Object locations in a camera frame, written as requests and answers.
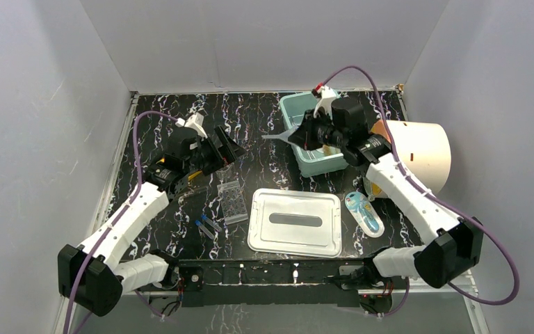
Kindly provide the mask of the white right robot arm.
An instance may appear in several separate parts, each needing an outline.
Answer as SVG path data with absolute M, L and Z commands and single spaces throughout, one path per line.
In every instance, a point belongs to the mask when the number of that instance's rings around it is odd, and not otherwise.
M 344 160 L 381 188 L 418 231 L 422 246 L 387 248 L 367 260 L 364 280 L 369 286 L 381 288 L 391 277 L 402 276 L 443 287 L 479 263 L 482 225 L 438 204 L 432 191 L 400 160 L 386 120 L 382 126 L 385 134 L 370 132 L 358 101 L 334 98 L 329 108 L 307 109 L 288 141 L 304 150 L 324 145 L 339 149 Z

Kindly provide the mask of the brown bristle tube brush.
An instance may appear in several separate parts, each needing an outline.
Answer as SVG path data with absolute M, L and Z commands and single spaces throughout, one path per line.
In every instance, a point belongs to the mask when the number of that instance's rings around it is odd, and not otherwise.
M 334 147 L 331 147 L 331 146 L 328 146 L 328 145 L 324 145 L 321 148 L 321 151 L 322 151 L 324 157 L 331 157 L 331 156 L 334 156 L 336 154 L 339 154 L 339 150 L 337 148 L 334 148 Z

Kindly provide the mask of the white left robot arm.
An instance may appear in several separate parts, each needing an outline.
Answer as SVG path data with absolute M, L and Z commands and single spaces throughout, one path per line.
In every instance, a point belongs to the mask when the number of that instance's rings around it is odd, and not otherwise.
M 78 246 L 67 244 L 60 250 L 61 295 L 102 317 L 128 292 L 151 284 L 162 289 L 177 286 L 178 261 L 166 252 L 152 250 L 129 262 L 123 262 L 122 256 L 150 221 L 185 189 L 192 173 L 210 175 L 245 154 L 221 126 L 214 131 L 218 145 L 194 129 L 175 129 L 167 149 L 146 167 L 142 184 L 119 210 Z

